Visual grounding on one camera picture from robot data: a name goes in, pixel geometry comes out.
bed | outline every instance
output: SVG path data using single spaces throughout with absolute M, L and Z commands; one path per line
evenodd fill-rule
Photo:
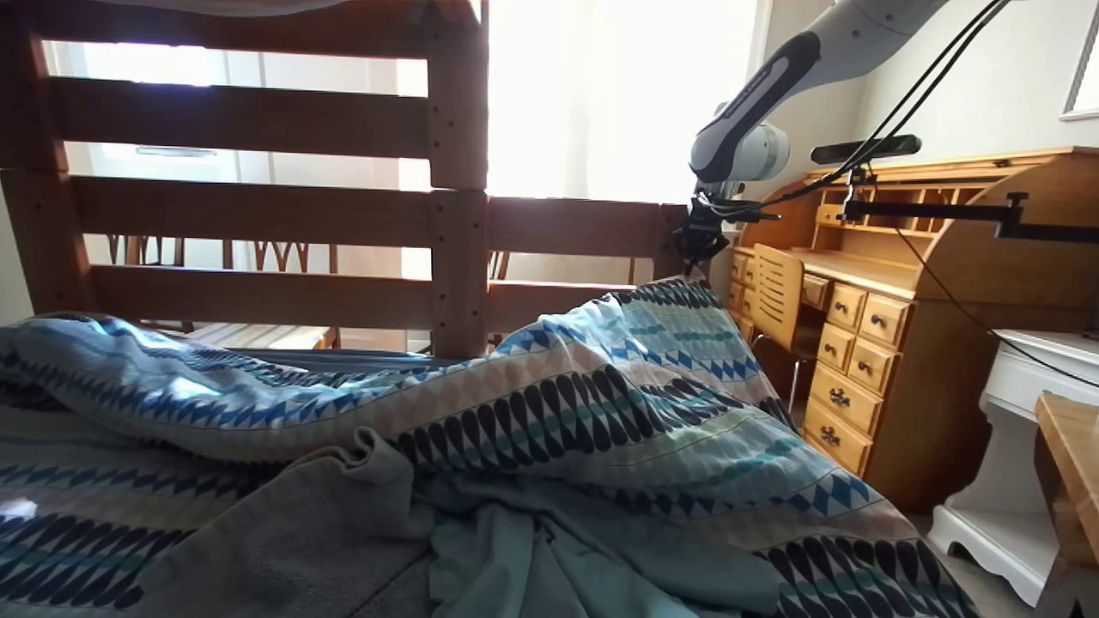
M 481 2 L 178 6 L 0 2 L 36 300 L 0 334 L 0 615 L 974 615 L 677 279 L 680 210 L 485 191 Z M 421 57 L 429 93 L 66 80 L 41 40 Z M 427 156 L 434 189 L 74 177 L 70 139 Z M 429 247 L 434 273 L 94 265 L 87 233 Z M 499 249 L 657 280 L 488 280 Z M 150 318 L 429 329 L 429 354 L 214 351 Z

bed post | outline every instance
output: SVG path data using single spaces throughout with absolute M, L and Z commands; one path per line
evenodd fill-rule
M 434 280 L 437 318 L 434 354 L 475 355 L 485 351 L 488 327 L 488 14 L 481 25 L 437 20 L 429 36 L 429 101 L 434 101 L 434 189 L 437 207 Z
M 36 313 L 94 307 L 66 149 L 46 106 L 41 40 L 23 2 L 0 2 L 0 180 Z

window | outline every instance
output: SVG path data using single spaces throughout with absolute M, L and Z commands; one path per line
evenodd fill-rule
M 692 196 L 698 127 L 749 80 L 759 0 L 495 0 L 488 189 Z

wooden cabinet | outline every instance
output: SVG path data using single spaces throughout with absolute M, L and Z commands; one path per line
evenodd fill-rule
M 1028 191 L 1028 222 L 1099 225 L 1099 149 L 890 165 L 856 189 L 869 202 L 957 210 L 1004 207 L 1009 191 Z M 842 180 L 822 189 L 806 233 L 790 233 L 806 242 L 788 242 L 809 279 L 828 279 L 813 280 L 828 289 L 828 318 L 800 430 L 901 509 L 930 511 L 978 471 L 993 329 L 1086 329 L 1099 247 L 999 239 L 995 222 L 978 218 L 842 218 L 847 196 Z M 736 272 L 751 272 L 751 247 L 736 252 Z
M 901 355 L 895 342 L 904 314 L 908 300 L 901 298 L 858 286 L 835 286 L 816 351 L 823 370 L 816 370 L 809 384 L 803 436 L 853 474 L 864 474 L 869 462 L 864 452 L 877 439 L 877 420 L 890 393 L 890 370 Z
M 751 249 L 733 249 L 727 314 L 751 341 L 755 268 Z

wooden bed rail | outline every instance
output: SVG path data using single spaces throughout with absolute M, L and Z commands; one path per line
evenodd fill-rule
M 36 313 L 429 329 L 440 355 L 615 286 L 488 280 L 491 249 L 654 257 L 684 210 L 491 200 L 488 14 L 477 0 L 346 0 L 297 17 L 199 17 L 95 0 L 0 2 L 0 180 Z M 50 76 L 46 40 L 418 57 L 427 97 L 156 85 Z M 70 176 L 66 145 L 421 156 L 429 189 Z M 87 233 L 427 247 L 429 280 L 94 265 Z

